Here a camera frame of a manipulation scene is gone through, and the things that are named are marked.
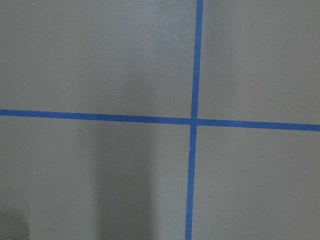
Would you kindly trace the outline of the brown paper table cover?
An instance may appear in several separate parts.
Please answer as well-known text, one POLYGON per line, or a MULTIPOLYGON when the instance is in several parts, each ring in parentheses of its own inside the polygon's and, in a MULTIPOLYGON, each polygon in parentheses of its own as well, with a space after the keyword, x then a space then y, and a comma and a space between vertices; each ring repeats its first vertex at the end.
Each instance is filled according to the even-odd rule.
POLYGON ((317 240, 317 0, 3 0, 3 240, 317 240))

